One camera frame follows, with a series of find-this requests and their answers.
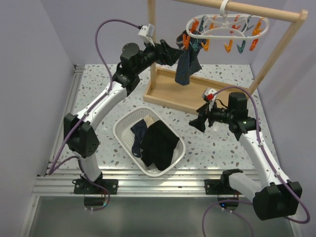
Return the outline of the navy underwear with beige band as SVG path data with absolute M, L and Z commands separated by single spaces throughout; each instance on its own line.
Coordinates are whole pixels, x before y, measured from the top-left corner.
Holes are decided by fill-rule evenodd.
M 134 143 L 132 146 L 132 154 L 140 158 L 141 157 L 141 142 L 148 130 L 148 128 L 154 123 L 154 120 L 152 119 L 151 116 L 145 116 L 143 119 L 135 123 L 130 130 L 134 134 Z

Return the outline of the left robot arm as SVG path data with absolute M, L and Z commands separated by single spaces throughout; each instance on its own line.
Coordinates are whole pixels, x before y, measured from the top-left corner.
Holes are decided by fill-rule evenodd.
M 92 194 L 102 190 L 101 170 L 95 152 L 99 146 L 96 129 L 105 116 L 123 99 L 128 97 L 140 82 L 139 75 L 152 64 L 174 65 L 183 51 L 173 48 L 166 41 L 145 45 L 140 50 L 136 43 L 122 48 L 116 72 L 106 88 L 89 105 L 73 115 L 64 117 L 64 140 L 69 149 L 79 155 L 85 188 Z

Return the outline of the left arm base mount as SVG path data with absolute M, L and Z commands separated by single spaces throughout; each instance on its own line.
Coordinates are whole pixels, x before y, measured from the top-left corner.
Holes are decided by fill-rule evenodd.
M 90 183 L 85 178 L 78 178 L 72 181 L 74 184 L 74 194 L 84 195 L 84 206 L 93 211 L 104 209 L 111 195 L 116 195 L 119 181 L 117 179 L 97 179 L 96 183 Z

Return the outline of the navy striped underwear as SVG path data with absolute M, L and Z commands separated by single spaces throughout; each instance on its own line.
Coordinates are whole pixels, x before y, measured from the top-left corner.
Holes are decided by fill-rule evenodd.
M 206 44 L 206 39 L 190 38 L 190 44 L 186 49 L 183 45 L 183 36 L 187 36 L 186 30 L 176 39 L 177 46 L 183 50 L 183 54 L 178 59 L 175 82 L 185 86 L 190 84 L 190 76 L 202 69 L 198 54 L 203 49 L 202 44 Z

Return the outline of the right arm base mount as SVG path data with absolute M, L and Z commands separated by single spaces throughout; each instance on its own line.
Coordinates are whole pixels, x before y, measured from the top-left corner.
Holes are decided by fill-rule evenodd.
M 239 192 L 232 189 L 224 187 L 220 179 L 205 179 L 204 189 L 206 195 L 216 196 L 217 201 L 226 201 L 229 199 L 239 200 Z M 235 211 L 238 208 L 238 202 L 226 201 L 218 204 L 221 208 Z

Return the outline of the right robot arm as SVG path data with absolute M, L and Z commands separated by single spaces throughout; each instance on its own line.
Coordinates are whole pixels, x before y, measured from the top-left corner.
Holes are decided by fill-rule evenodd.
M 259 177 L 256 183 L 240 169 L 225 170 L 217 184 L 210 186 L 211 189 L 217 193 L 237 191 L 243 194 L 251 201 L 260 220 L 294 215 L 302 187 L 299 182 L 289 179 L 267 148 L 257 120 L 248 115 L 246 95 L 231 92 L 228 105 L 223 108 L 217 106 L 215 90 L 206 90 L 202 97 L 205 104 L 197 109 L 198 117 L 189 125 L 201 132 L 205 132 L 206 123 L 209 126 L 215 122 L 228 125 L 229 131 L 250 157 Z

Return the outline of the black underwear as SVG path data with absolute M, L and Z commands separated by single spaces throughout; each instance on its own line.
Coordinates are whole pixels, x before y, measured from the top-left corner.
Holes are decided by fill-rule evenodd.
M 160 171 L 167 169 L 179 140 L 161 120 L 154 122 L 141 142 L 141 160 L 146 167 L 154 164 Z

